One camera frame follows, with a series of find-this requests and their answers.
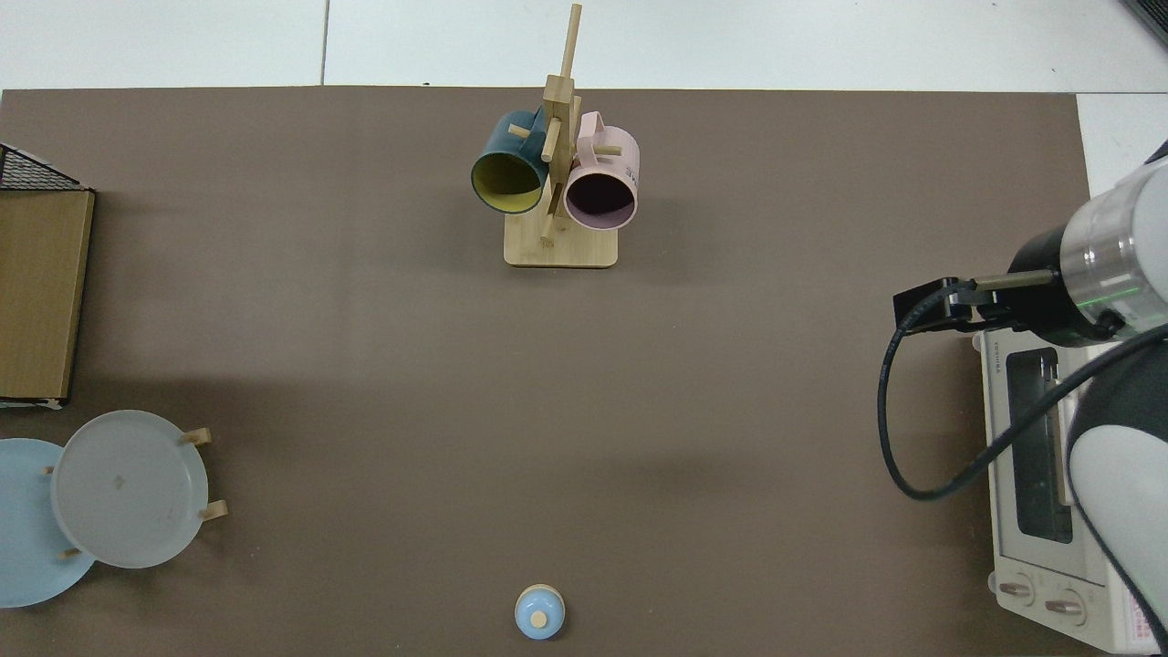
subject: wooden base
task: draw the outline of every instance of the wooden base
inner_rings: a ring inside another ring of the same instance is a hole
[[[617,230],[584,228],[562,213],[552,217],[548,230],[551,196],[551,189],[545,187],[542,200],[530,212],[503,215],[503,260],[507,264],[583,269],[617,264]]]

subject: toaster oven knob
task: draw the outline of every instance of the toaster oven knob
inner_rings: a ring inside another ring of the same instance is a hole
[[[1030,587],[1017,582],[1002,582],[997,585],[997,590],[1014,597],[1030,597]]]
[[[1010,579],[1014,581],[999,582],[995,593],[1006,594],[1026,607],[1034,604],[1034,587],[1030,585],[1030,578],[1023,573],[1013,573]]]
[[[1079,594],[1066,589],[1061,595],[1062,600],[1047,601],[1047,610],[1066,616],[1076,625],[1087,622],[1087,614],[1083,608],[1083,599],[1079,597]]]
[[[1068,616],[1078,616],[1083,613],[1082,604],[1069,600],[1049,600],[1047,601],[1047,609],[1055,614],[1066,614]]]

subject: black cable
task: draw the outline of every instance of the black cable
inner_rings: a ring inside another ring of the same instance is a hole
[[[896,486],[901,489],[904,495],[911,497],[912,499],[940,499],[964,489],[973,482],[978,475],[985,472],[986,469],[989,468],[989,464],[993,463],[999,455],[1006,451],[1006,448],[1010,447],[1018,434],[1026,430],[1026,428],[1036,420],[1047,415],[1047,413],[1049,413],[1059,400],[1070,394],[1071,390],[1078,388],[1096,374],[1103,372],[1128,355],[1155,343],[1168,339],[1168,324],[1164,324],[1163,326],[1157,326],[1146,333],[1140,333],[1139,336],[1105,352],[1099,358],[1076,369],[1070,376],[1064,379],[1062,383],[1047,390],[1045,394],[1034,402],[1034,406],[1022,413],[1013,424],[1007,427],[1000,436],[994,438],[994,441],[989,443],[989,445],[986,447],[981,454],[969,462],[969,465],[958,472],[958,475],[950,479],[948,483],[932,490],[917,489],[905,480],[904,476],[901,473],[901,469],[896,465],[896,458],[892,456],[892,447],[888,437],[888,379],[889,372],[892,368],[892,359],[896,358],[896,351],[901,346],[901,340],[904,339],[909,330],[912,328],[912,325],[916,324],[923,314],[931,311],[937,304],[941,303],[945,297],[961,290],[972,290],[975,288],[976,283],[973,281],[961,281],[959,283],[954,283],[953,285],[943,288],[922,299],[920,303],[913,306],[913,309],[904,316],[901,324],[897,325],[896,331],[892,333],[892,339],[888,344],[888,350],[884,352],[884,362],[881,365],[880,369],[880,385],[876,388],[876,423],[877,429],[880,430],[880,449],[884,455],[884,465],[888,466],[888,472],[892,476],[892,482],[896,483]]]

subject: white plate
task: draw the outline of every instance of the white plate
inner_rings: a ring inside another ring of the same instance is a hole
[[[142,410],[95,417],[65,444],[53,511],[70,541],[121,568],[182,552],[202,524],[207,470],[171,422]]]
[[[72,545],[61,533],[49,500],[61,448],[32,438],[0,441],[0,608],[36,604],[64,592],[93,565],[84,552],[60,554]]]

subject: wire basket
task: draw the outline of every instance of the wire basket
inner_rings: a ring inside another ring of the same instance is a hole
[[[71,192],[89,187],[35,157],[0,144],[0,191]]]

